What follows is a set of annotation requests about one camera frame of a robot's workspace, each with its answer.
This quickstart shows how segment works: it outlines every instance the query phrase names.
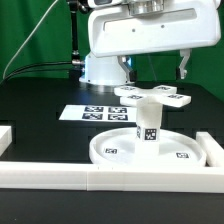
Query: marker sheet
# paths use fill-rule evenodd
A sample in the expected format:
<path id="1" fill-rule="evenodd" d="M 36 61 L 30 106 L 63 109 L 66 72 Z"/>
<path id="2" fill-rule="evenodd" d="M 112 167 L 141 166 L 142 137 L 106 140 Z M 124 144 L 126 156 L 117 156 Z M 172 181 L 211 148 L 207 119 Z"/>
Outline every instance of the marker sheet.
<path id="1" fill-rule="evenodd" d="M 92 105 L 66 105 L 59 120 L 136 122 L 136 108 Z"/>

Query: green backdrop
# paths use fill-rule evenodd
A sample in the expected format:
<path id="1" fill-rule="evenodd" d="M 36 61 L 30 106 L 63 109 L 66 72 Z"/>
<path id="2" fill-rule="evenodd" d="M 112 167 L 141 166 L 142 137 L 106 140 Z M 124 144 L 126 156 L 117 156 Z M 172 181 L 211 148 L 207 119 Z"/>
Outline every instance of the green backdrop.
<path id="1" fill-rule="evenodd" d="M 28 37 L 53 0 L 0 0 L 0 73 Z M 219 9 L 224 33 L 224 6 Z M 80 54 L 89 52 L 88 15 L 78 14 Z M 224 35 L 214 47 L 193 49 L 187 65 L 188 76 L 178 82 L 204 86 L 224 101 Z M 46 61 L 69 61 L 71 55 L 71 21 L 66 0 L 59 0 L 38 31 L 10 66 L 8 72 L 26 64 Z M 138 80 L 174 81 L 179 51 L 134 57 Z M 67 77 L 65 72 L 29 74 L 30 76 Z"/>

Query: black cable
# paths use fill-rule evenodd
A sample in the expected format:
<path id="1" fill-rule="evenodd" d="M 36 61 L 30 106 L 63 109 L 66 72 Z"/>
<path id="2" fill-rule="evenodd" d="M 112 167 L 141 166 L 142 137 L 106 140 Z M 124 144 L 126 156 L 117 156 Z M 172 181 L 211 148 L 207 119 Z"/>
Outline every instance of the black cable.
<path id="1" fill-rule="evenodd" d="M 70 61 L 35 63 L 35 64 L 25 65 L 23 67 L 20 67 L 20 68 L 18 68 L 16 70 L 10 72 L 7 76 L 9 76 L 9 75 L 11 75 L 13 73 L 17 73 L 17 72 L 29 69 L 29 68 L 36 68 L 36 67 L 42 67 L 42 66 L 54 66 L 54 65 L 70 65 L 70 64 L 72 64 L 72 62 L 70 62 Z"/>
<path id="2" fill-rule="evenodd" d="M 8 76 L 6 76 L 5 79 L 3 79 L 0 82 L 0 85 L 4 84 L 6 81 L 8 81 L 10 78 L 17 76 L 17 75 L 21 75 L 24 73 L 32 73 L 32 72 L 57 72 L 57 71 L 68 71 L 70 68 L 62 68 L 62 69 L 35 69 L 35 70 L 28 70 L 28 71 L 20 71 L 17 73 L 12 73 Z"/>
<path id="3" fill-rule="evenodd" d="M 152 74 L 153 74 L 153 77 L 154 77 L 154 81 L 157 82 L 158 81 L 158 78 L 157 78 L 157 75 L 156 75 L 156 72 L 155 72 L 153 63 L 152 63 L 151 55 L 150 54 L 147 54 L 147 58 L 148 58 L 149 65 L 150 65 L 151 70 L 152 70 Z"/>

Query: white circular tray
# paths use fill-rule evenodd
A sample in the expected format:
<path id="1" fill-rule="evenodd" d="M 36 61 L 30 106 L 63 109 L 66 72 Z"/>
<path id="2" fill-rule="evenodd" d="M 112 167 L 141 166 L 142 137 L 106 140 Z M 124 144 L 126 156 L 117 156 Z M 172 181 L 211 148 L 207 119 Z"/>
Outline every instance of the white circular tray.
<path id="1" fill-rule="evenodd" d="M 135 160 L 136 128 L 103 132 L 90 142 L 90 159 L 94 164 L 140 166 L 205 166 L 206 154 L 198 143 L 171 131 L 160 130 L 158 156 Z"/>

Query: white cross-shaped object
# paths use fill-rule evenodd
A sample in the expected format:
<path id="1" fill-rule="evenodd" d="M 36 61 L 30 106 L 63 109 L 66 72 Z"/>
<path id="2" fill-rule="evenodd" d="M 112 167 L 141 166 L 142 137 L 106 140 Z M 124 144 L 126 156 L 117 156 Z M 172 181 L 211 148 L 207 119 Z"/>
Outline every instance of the white cross-shaped object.
<path id="1" fill-rule="evenodd" d="M 159 137 L 163 105 L 182 107 L 191 102 L 190 96 L 176 94 L 177 88 L 161 85 L 153 89 L 140 89 L 132 86 L 120 86 L 114 93 L 120 96 L 120 103 L 137 107 L 137 134 L 135 157 L 142 160 L 147 155 L 159 154 Z"/>

